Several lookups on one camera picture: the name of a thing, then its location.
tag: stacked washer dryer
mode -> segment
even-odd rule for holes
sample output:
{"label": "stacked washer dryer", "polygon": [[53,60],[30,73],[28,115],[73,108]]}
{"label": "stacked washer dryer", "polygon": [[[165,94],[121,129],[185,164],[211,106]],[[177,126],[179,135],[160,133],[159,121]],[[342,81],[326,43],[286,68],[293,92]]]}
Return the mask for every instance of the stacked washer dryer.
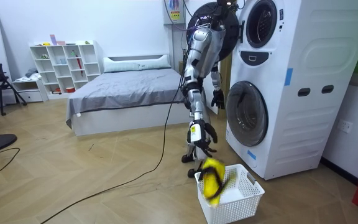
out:
{"label": "stacked washer dryer", "polygon": [[358,1],[247,0],[237,17],[228,143],[264,179],[317,168],[358,59]]}

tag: wooden floor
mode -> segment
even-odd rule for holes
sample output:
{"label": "wooden floor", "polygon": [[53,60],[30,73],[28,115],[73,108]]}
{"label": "wooden floor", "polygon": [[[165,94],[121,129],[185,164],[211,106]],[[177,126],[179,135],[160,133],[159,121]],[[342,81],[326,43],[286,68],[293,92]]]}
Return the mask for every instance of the wooden floor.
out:
{"label": "wooden floor", "polygon": [[[65,102],[13,105],[7,107],[7,116],[0,115],[0,134],[16,134],[13,147],[21,148],[0,173],[0,223],[40,223],[158,162],[162,127],[76,137],[65,124]],[[224,139],[225,122],[213,118],[213,125],[219,133],[215,157],[227,165],[242,163]],[[155,172],[81,202],[49,223],[206,223],[195,181],[186,176],[192,164],[180,162],[186,131],[186,124],[168,127],[165,156]],[[0,154],[0,168],[13,154]],[[237,223],[358,224],[358,207],[351,203],[356,187],[322,165],[258,181],[266,193],[256,216]]]}

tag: plastic basket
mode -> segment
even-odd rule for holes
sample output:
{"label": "plastic basket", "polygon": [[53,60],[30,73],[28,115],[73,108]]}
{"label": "plastic basket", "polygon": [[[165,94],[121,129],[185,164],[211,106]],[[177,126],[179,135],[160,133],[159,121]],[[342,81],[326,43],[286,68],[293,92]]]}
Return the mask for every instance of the plastic basket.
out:
{"label": "plastic basket", "polygon": [[227,166],[224,181],[233,174],[236,175],[236,179],[228,183],[217,207],[211,206],[205,200],[202,194],[204,183],[198,181],[200,173],[195,174],[198,200],[208,224],[230,223],[255,215],[259,200],[265,190],[243,165]]}

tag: blue tape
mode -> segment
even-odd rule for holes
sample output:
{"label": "blue tape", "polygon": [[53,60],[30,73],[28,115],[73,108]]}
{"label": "blue tape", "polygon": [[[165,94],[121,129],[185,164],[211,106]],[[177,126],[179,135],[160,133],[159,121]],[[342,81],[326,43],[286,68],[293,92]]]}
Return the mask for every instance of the blue tape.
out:
{"label": "blue tape", "polygon": [[248,155],[251,157],[251,158],[253,158],[253,159],[255,159],[256,160],[256,156],[255,155],[253,155],[253,153],[251,152],[251,151],[249,151],[248,150]]}
{"label": "blue tape", "polygon": [[287,75],[285,77],[285,83],[284,83],[285,86],[290,85],[290,83],[291,83],[292,71],[293,71],[293,68],[287,69]]}

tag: dryer door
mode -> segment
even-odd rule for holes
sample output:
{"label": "dryer door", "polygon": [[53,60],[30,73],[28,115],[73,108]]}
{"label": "dryer door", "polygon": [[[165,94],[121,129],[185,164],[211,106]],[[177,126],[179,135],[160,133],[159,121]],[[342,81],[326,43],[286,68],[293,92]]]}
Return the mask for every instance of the dryer door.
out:
{"label": "dryer door", "polygon": [[227,121],[234,137],[245,146],[256,146],[266,135],[268,114],[260,91],[250,82],[234,84],[227,96]]}
{"label": "dryer door", "polygon": [[272,0],[260,0],[251,9],[246,27],[247,40],[254,48],[263,47],[272,38],[277,9]]}

